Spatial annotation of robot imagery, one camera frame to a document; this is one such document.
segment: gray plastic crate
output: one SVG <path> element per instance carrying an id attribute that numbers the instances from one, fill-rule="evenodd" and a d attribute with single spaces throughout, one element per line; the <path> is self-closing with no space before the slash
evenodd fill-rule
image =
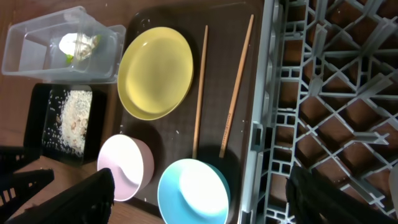
<path id="1" fill-rule="evenodd" d="M 318 0 L 316 6 L 313 6 L 313 1 L 297 0 L 283 2 L 282 6 L 278 0 L 265 1 L 240 223 L 295 223 L 294 216 L 289 213 L 288 203 L 281 206 L 270 202 L 269 199 L 273 176 L 289 177 L 292 166 L 304 166 L 296 153 L 299 150 L 297 143 L 303 138 L 311 138 L 325 154 L 321 159 L 304 167 L 313 172 L 318 167 L 332 162 L 345 176 L 344 183 L 337 184 L 340 190 L 353 189 L 369 205 L 386 215 L 394 215 L 394 207 L 384 204 L 386 193 L 367 181 L 367 177 L 373 174 L 385 170 L 389 172 L 398 162 L 397 154 L 386 157 L 373 148 L 377 145 L 389 145 L 390 133 L 380 132 L 380 127 L 388 124 L 392 127 L 391 131 L 398 130 L 398 113 L 391 112 L 387 106 L 377 103 L 398 102 L 398 95 L 382 92 L 398 83 L 397 65 L 379 59 L 398 58 L 398 49 L 380 48 L 388 38 L 398 38 L 397 17 L 385 18 L 377 13 L 383 2 L 336 0 L 328 3 L 327 0 Z M 332 12 L 340 13 L 339 6 L 342 4 L 349 4 L 360 14 L 354 21 L 347 22 L 343 28 L 327 19 Z M 305 10 L 305 19 L 288 21 L 289 11 L 298 7 Z M 370 19 L 377 25 L 371 34 L 358 44 L 350 32 L 365 19 Z M 312 45 L 306 41 L 311 30 L 315 32 Z M 328 33 L 333 33 L 333 37 L 328 38 Z M 285 43 L 295 40 L 302 41 L 301 61 L 298 65 L 283 64 Z M 338 41 L 348 44 L 351 50 L 330 50 Z M 352 59 L 342 66 L 333 62 L 342 58 Z M 304 70 L 310 63 L 313 63 L 312 75 L 306 78 Z M 352 78 L 345 71 L 354 64 L 357 66 L 357 72 Z M 379 72 L 375 74 L 373 67 L 377 67 Z M 336 80 L 345 83 L 348 90 L 330 91 L 328 86 Z M 280 88 L 285 83 L 298 86 L 294 105 L 279 103 Z M 327 115 L 311 124 L 300 117 L 300 108 L 309 98 L 316 99 L 327 111 Z M 327 103 L 325 98 L 346 100 L 339 106 L 333 106 Z M 358 131 L 344 114 L 345 110 L 358 101 L 382 118 L 366 130 Z M 344 126 L 351 137 L 341 147 L 331 149 L 322 141 L 318 131 L 326 122 L 336 122 Z M 275 140 L 277 129 L 280 127 L 293 130 L 291 146 L 281 145 Z M 353 144 L 361 144 L 375 157 L 377 163 L 354 174 L 340 157 L 341 153 Z M 277 152 L 287 152 L 291 156 L 281 159 L 276 156 Z"/>

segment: dish rack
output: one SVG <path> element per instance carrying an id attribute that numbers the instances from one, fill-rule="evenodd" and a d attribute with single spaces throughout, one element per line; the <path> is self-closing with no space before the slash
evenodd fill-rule
<path id="1" fill-rule="evenodd" d="M 397 218 L 388 176 L 398 162 L 398 29 L 388 2 L 265 1 L 240 223 L 295 223 L 285 197 L 293 166 Z"/>

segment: brown serving tray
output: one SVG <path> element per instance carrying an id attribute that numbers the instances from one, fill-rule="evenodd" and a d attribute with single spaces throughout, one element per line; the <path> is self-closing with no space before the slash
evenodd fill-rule
<path id="1" fill-rule="evenodd" d="M 263 2 L 260 0 L 207 1 L 153 7 L 134 16 L 127 29 L 126 47 L 148 29 L 161 26 L 173 28 L 190 44 L 194 74 L 191 88 L 184 101 L 163 118 L 141 121 L 126 110 L 120 110 L 122 115 L 119 131 L 144 141 L 151 148 L 155 160 L 151 182 L 127 203 L 161 217 L 157 204 L 160 176 L 171 163 L 192 157 L 200 54 L 205 26 L 208 25 L 198 159 L 219 168 L 226 177 L 231 190 L 228 223 L 237 222 L 248 148 L 262 8 Z M 254 14 L 254 24 L 228 148 L 224 159 L 219 159 L 229 104 L 251 14 Z"/>

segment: plate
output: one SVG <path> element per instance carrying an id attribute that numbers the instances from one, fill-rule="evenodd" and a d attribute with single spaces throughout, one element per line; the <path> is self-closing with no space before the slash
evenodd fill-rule
<path id="1" fill-rule="evenodd" d="M 182 102 L 192 77 L 188 42 L 176 30 L 156 27 L 134 39 L 124 53 L 118 75 L 119 97 L 134 117 L 158 119 Z"/>

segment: bowl rim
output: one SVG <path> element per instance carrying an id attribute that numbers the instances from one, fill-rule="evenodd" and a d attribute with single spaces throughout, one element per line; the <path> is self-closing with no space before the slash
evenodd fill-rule
<path id="1" fill-rule="evenodd" d="M 137 149 L 137 150 L 138 150 L 138 152 L 139 152 L 139 154 L 140 154 L 140 159 L 141 159 L 141 161 L 142 161 L 142 177 L 141 177 L 141 180 L 140 180 L 140 182 L 139 182 L 139 184 L 138 184 L 137 189 L 132 193 L 131 196 L 129 196 L 129 197 L 126 198 L 126 199 L 116 199 L 115 197 L 113 198 L 113 200 L 115 200 L 115 201 L 117 201 L 117 202 L 125 202 L 125 201 L 127 201 L 127 200 L 132 199 L 132 198 L 138 193 L 138 191 L 139 191 L 139 189 L 140 189 L 140 187 L 141 187 L 141 185 L 142 185 L 142 181 L 144 180 L 144 168 L 145 168 L 145 165 L 144 165 L 144 160 L 143 160 L 143 158 L 142 158 L 141 150 L 139 149 L 139 147 L 138 147 L 137 143 L 135 142 L 135 140 L 134 140 L 132 137 L 127 136 L 127 135 L 125 135 L 125 134 L 115 134 L 115 135 L 109 137 L 109 138 L 104 142 L 104 144 L 101 146 L 101 149 L 99 150 L 98 159 L 97 159 L 97 171 L 99 171 L 99 168 L 98 168 L 98 166 L 99 166 L 99 164 L 100 164 L 99 158 L 100 158 L 101 153 L 103 152 L 103 148 L 104 148 L 105 144 L 106 144 L 110 139 L 113 140 L 114 138 L 126 138 L 126 139 L 128 138 L 128 140 L 131 141 L 131 142 L 136 146 L 134 149 Z"/>
<path id="2" fill-rule="evenodd" d="M 159 197 L 160 183 L 162 182 L 162 180 L 163 180 L 163 178 L 164 178 L 164 176 L 165 176 L 166 171 L 169 170 L 170 167 L 175 166 L 176 164 L 181 163 L 181 162 L 183 162 L 183 161 L 197 162 L 197 163 L 200 163 L 201 165 L 207 166 L 207 167 L 209 167 L 209 169 L 210 169 L 212 172 L 214 172 L 215 175 L 217 175 L 217 176 L 219 177 L 219 175 L 213 170 L 212 167 L 209 166 L 209 164 L 207 164 L 207 163 L 205 163 L 205 162 L 202 162 L 202 161 L 199 161 L 199 160 L 197 160 L 197 159 L 190 159 L 190 158 L 188 158 L 188 159 L 179 159 L 179 160 L 177 160 L 177 161 L 171 163 L 171 164 L 166 168 L 166 170 L 163 171 L 163 174 L 162 174 L 162 176 L 160 177 L 160 179 L 159 179 L 159 184 L 158 184 L 158 186 L 157 186 L 157 204 L 158 204 L 158 206 L 159 206 L 159 211 L 160 211 L 160 214 L 162 215 L 162 219 L 163 219 L 163 221 L 164 221 L 166 224 L 168 224 L 168 223 L 167 223 L 167 220 L 164 219 L 164 215 L 163 215 L 162 209 L 161 209 L 161 207 L 160 207 L 160 200 L 159 200 L 159 199 L 160 199 L 160 197 Z M 225 190 L 225 194 L 227 194 L 227 199 L 228 199 L 228 209 L 226 210 L 225 220 L 224 220 L 224 223 L 226 223 L 226 222 L 228 221 L 229 208 L 230 208 L 230 206 L 231 206 L 231 205 L 230 205 L 231 202 L 229 201 L 227 189 L 225 188 L 225 186 L 224 186 L 224 190 Z"/>
<path id="3" fill-rule="evenodd" d="M 154 116 L 153 118 L 140 118 L 139 116 L 136 116 L 135 114 L 133 114 L 132 112 L 130 112 L 130 111 L 126 108 L 125 102 L 124 102 L 124 101 L 121 99 L 121 97 L 120 97 L 121 94 L 120 94 L 120 86 L 119 86 L 119 84 L 120 84 L 121 76 L 120 76 L 120 74 L 119 74 L 119 71 L 120 71 L 120 68 L 122 67 L 122 65 L 125 64 L 125 63 L 127 63 L 127 62 L 126 62 L 126 59 L 125 59 L 125 57 L 124 57 L 124 55 L 125 55 L 129 50 L 132 49 L 132 45 L 133 45 L 134 41 L 136 41 L 142 34 L 144 34 L 144 33 L 146 33 L 146 32 L 153 32 L 154 30 L 159 30 L 159 29 L 166 29 L 166 30 L 170 30 L 170 31 L 176 33 L 177 35 L 179 35 L 180 37 L 182 37 L 182 40 L 188 45 L 188 49 L 189 49 L 189 52 L 190 52 L 190 63 L 192 64 L 191 79 L 190 79 L 190 83 L 189 83 L 189 85 L 188 85 L 188 87 L 187 87 L 187 90 L 186 90 L 185 94 L 182 96 L 181 100 L 180 100 L 174 107 L 172 107 L 169 111 L 167 111 L 167 112 L 164 113 L 164 114 L 161 114 L 160 116 Z M 127 47 L 126 51 L 123 53 L 122 60 L 120 61 L 120 64 L 119 64 L 118 79 L 117 79 L 118 95 L 119 95 L 120 102 L 122 103 L 123 108 L 124 108 L 131 116 L 133 116 L 133 117 L 135 117 L 135 118 L 137 118 L 137 119 L 140 119 L 140 120 L 143 120 L 143 121 L 153 121 L 153 120 L 156 120 L 156 119 L 159 119 L 159 118 L 163 118 L 164 116 L 168 115 L 168 114 L 171 113 L 173 110 L 175 110 L 178 106 L 180 106 L 180 104 L 182 103 L 182 101 L 183 101 L 183 100 L 185 99 L 185 97 L 188 95 L 189 89 L 191 88 L 192 81 L 193 81 L 193 73 L 194 73 L 194 70 L 195 70 L 195 69 L 194 69 L 194 64 L 193 64 L 192 49 L 191 49 L 191 47 L 190 47 L 188 41 L 186 40 L 186 38 L 185 38 L 180 32 L 178 32 L 178 31 L 175 30 L 175 29 L 169 28 L 169 27 L 154 27 L 154 28 L 148 29 L 148 30 L 144 31 L 143 33 L 139 34 L 139 35 L 129 44 L 129 46 Z"/>

